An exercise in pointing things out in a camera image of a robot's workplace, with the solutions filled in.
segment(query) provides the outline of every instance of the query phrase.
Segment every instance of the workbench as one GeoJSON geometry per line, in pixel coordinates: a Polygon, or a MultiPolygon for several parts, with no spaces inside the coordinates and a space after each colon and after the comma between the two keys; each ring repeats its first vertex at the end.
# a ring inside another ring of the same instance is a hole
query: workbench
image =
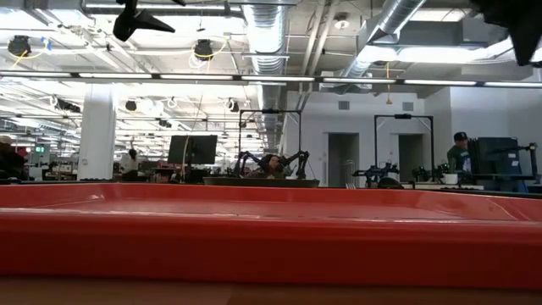
{"type": "Polygon", "coordinates": [[[406,183],[402,182],[401,185],[405,188],[405,190],[442,190],[442,189],[462,189],[462,190],[478,190],[483,191],[484,186],[476,186],[476,185],[446,185],[446,184],[439,184],[434,182],[416,182],[416,185],[413,186],[412,183],[406,183]]]}

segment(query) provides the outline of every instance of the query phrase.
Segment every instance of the white wall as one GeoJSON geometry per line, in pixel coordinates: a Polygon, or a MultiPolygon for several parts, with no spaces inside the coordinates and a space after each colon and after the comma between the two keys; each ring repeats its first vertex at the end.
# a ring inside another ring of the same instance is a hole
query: white wall
{"type": "MultiPolygon", "coordinates": [[[[541,81],[536,73],[524,81],[541,81]]],[[[511,136],[518,139],[521,146],[530,142],[538,143],[538,163],[542,162],[542,91],[540,89],[510,89],[506,92],[508,100],[508,125],[511,136]]],[[[531,162],[528,152],[520,152],[522,171],[531,174],[531,162]]]]}
{"type": "MultiPolygon", "coordinates": [[[[540,81],[535,74],[523,81],[540,81]]],[[[435,121],[435,160],[438,164],[453,145],[453,134],[469,137],[511,136],[521,146],[542,145],[542,91],[537,89],[445,88],[426,98],[425,111],[435,121]]],[[[520,153],[523,173],[530,174],[530,157],[520,153]]],[[[537,151],[542,160],[542,149],[537,151]]]]}
{"type": "Polygon", "coordinates": [[[453,144],[450,88],[425,99],[425,114],[434,117],[434,161],[440,164],[441,160],[446,160],[446,153],[453,144]]]}
{"type": "Polygon", "coordinates": [[[452,133],[465,131],[472,138],[510,136],[507,95],[510,90],[451,88],[452,133]]]}
{"type": "MultiPolygon", "coordinates": [[[[392,105],[387,105],[386,94],[374,97],[371,94],[346,94],[338,96],[333,93],[313,93],[307,101],[302,115],[302,149],[311,153],[309,163],[314,176],[324,181],[327,160],[327,136],[329,133],[357,133],[359,134],[359,168],[368,169],[374,164],[374,133],[373,117],[375,114],[402,114],[402,102],[414,102],[415,111],[412,114],[423,114],[423,100],[418,100],[416,94],[394,93],[391,95],[392,105]],[[350,101],[351,110],[338,110],[338,101],[350,101]]],[[[297,101],[294,92],[289,94],[289,104],[297,101]]],[[[296,127],[286,122],[285,153],[292,154],[297,151],[296,127]]],[[[379,129],[379,161],[391,160],[398,162],[397,134],[429,134],[429,131],[416,119],[396,120],[388,119],[379,129]]],[[[307,166],[307,178],[313,177],[307,166]]]]}

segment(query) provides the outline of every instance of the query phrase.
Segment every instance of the silver duct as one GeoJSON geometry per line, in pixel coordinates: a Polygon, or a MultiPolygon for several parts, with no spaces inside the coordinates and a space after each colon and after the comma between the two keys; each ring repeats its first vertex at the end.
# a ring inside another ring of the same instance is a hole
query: silver duct
{"type": "MultiPolygon", "coordinates": [[[[203,16],[203,17],[234,17],[243,18],[241,7],[232,5],[230,12],[224,11],[224,5],[206,5],[189,3],[182,7],[169,0],[154,1],[152,3],[141,2],[138,9],[148,10],[155,16],[203,16]]],[[[111,0],[81,0],[80,9],[85,14],[112,14],[118,15],[123,12],[124,5],[111,0]]]]}
{"type": "Polygon", "coordinates": [[[373,42],[388,35],[397,34],[410,20],[416,11],[422,7],[426,0],[386,0],[379,21],[368,35],[358,41],[360,53],[354,58],[348,67],[342,72],[342,77],[358,78],[368,70],[371,62],[364,60],[362,50],[368,42],[373,42]]]}
{"type": "MultiPolygon", "coordinates": [[[[285,48],[285,21],[287,7],[278,5],[243,5],[248,24],[248,41],[252,53],[282,53],[285,48]]],[[[273,57],[252,57],[252,67],[258,75],[282,75],[285,59],[273,57]]],[[[258,101],[262,109],[284,109],[284,86],[258,86],[258,101]]],[[[280,141],[276,130],[276,118],[263,116],[263,127],[268,136],[269,147],[276,147],[280,141]]]]}

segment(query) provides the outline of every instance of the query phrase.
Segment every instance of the metal frame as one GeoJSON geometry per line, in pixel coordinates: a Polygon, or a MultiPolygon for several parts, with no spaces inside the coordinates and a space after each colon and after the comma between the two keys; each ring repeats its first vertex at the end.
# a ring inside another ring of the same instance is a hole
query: metal frame
{"type": "Polygon", "coordinates": [[[377,121],[378,118],[392,118],[392,119],[428,119],[429,131],[431,134],[431,174],[434,174],[434,128],[433,128],[433,116],[432,115],[410,115],[410,114],[376,114],[374,116],[374,165],[379,166],[379,143],[378,143],[378,130],[377,121]]]}
{"type": "Polygon", "coordinates": [[[243,114],[244,113],[251,113],[251,114],[297,114],[299,117],[298,126],[299,126],[299,137],[298,137],[298,145],[299,149],[298,151],[301,151],[301,110],[272,110],[272,109],[264,109],[264,110],[240,110],[239,111],[239,153],[241,153],[241,132],[242,132],[242,124],[243,124],[243,114]]]}
{"type": "Polygon", "coordinates": [[[172,83],[172,84],[220,84],[220,85],[261,85],[261,84],[380,84],[397,86],[454,86],[483,88],[542,89],[542,82],[526,81],[484,81],[484,80],[417,80],[389,78],[346,78],[305,75],[208,75],[208,74],[167,74],[167,73],[97,73],[85,71],[20,71],[0,70],[0,78],[11,80],[35,79],[56,81],[80,81],[85,83],[172,83]]]}

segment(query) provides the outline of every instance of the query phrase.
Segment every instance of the baseball cap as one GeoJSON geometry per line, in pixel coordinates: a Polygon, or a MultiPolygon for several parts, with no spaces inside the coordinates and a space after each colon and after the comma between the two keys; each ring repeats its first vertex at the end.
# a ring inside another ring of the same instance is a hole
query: baseball cap
{"type": "Polygon", "coordinates": [[[460,131],[454,135],[454,141],[464,141],[464,140],[468,140],[468,136],[465,132],[460,131]]]}
{"type": "Polygon", "coordinates": [[[11,140],[11,138],[9,136],[0,136],[0,143],[2,144],[9,144],[11,145],[11,143],[13,143],[14,141],[11,140]]]}

